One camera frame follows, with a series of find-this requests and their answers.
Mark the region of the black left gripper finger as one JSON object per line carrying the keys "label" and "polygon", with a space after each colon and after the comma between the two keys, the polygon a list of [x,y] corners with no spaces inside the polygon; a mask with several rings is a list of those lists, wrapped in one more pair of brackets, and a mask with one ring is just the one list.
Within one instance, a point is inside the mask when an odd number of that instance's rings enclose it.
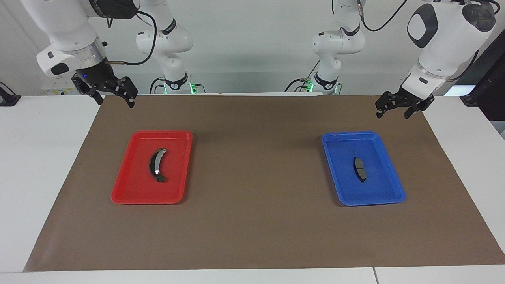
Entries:
{"label": "black left gripper finger", "polygon": [[396,93],[384,92],[375,102],[376,117],[380,119],[387,111],[397,108],[398,99],[399,95]]}
{"label": "black left gripper finger", "polygon": [[405,112],[404,112],[404,118],[408,120],[414,113],[417,112],[422,112],[424,111],[424,103],[416,103],[412,104]]}

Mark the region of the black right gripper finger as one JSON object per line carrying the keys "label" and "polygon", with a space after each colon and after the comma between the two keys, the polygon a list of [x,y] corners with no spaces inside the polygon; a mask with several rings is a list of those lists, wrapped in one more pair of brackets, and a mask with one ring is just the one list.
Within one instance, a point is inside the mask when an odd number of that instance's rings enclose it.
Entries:
{"label": "black right gripper finger", "polygon": [[103,103],[103,98],[96,88],[91,88],[81,77],[72,77],[72,83],[74,83],[75,88],[81,95],[88,95],[93,98],[98,105]]}
{"label": "black right gripper finger", "polygon": [[138,90],[128,76],[107,80],[107,91],[124,99],[129,108],[134,107],[134,101],[138,95]]}

